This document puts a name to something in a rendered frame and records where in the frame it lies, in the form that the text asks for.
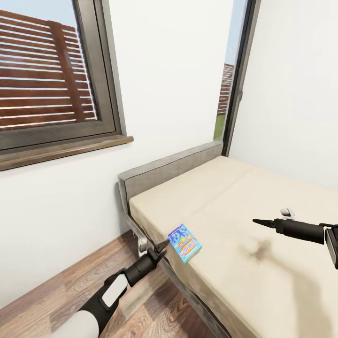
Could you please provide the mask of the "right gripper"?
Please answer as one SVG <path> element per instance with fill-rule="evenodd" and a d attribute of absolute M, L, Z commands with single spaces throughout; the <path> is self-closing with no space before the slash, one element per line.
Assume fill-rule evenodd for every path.
<path fill-rule="evenodd" d="M 253 222 L 270 227 L 272 229 L 276 228 L 276 233 L 278 234 L 284 234 L 287 237 L 307 241 L 307 223 L 279 218 L 276 218 L 274 220 L 253 219 Z"/>

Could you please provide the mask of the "board game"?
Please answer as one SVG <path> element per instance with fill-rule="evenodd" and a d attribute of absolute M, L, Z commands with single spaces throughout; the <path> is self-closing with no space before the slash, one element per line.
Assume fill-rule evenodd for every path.
<path fill-rule="evenodd" d="M 191 234 L 184 224 L 173 230 L 168 236 L 170 243 L 184 263 L 187 263 L 200 249 L 201 243 Z"/>

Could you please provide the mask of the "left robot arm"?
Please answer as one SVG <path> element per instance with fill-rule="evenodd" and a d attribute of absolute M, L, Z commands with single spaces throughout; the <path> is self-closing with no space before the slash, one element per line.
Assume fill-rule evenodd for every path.
<path fill-rule="evenodd" d="M 47 338 L 99 338 L 116 311 L 119 299 L 127 292 L 128 284 L 132 288 L 154 271 L 167 251 L 159 253 L 169 243 L 170 239 L 156 245 L 153 250 L 151 247 L 147 249 L 146 238 L 139 239 L 139 260 L 128 269 L 122 268 L 110 276 L 77 313 Z"/>

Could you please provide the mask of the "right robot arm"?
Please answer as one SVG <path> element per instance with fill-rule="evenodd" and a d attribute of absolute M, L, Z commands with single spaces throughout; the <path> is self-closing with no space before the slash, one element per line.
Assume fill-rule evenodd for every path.
<path fill-rule="evenodd" d="M 253 222 L 276 228 L 276 233 L 287 237 L 297 238 L 326 245 L 335 268 L 338 270 L 338 224 L 320 223 L 319 225 L 295 221 L 295 214 L 290 208 L 280 210 L 282 219 L 274 220 L 253 219 Z"/>

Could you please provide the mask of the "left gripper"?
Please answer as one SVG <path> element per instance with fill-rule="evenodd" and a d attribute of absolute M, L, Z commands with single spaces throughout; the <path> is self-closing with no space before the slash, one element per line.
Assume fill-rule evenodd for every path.
<path fill-rule="evenodd" d="M 159 254 L 168 244 L 170 243 L 170 239 L 156 245 L 154 250 L 150 247 L 147 249 L 147 253 L 144 254 L 138 261 L 134 263 L 136 266 L 141 279 L 143 279 L 150 271 L 154 271 L 157 267 L 157 264 L 161 261 L 161 259 L 166 255 L 167 251 Z"/>

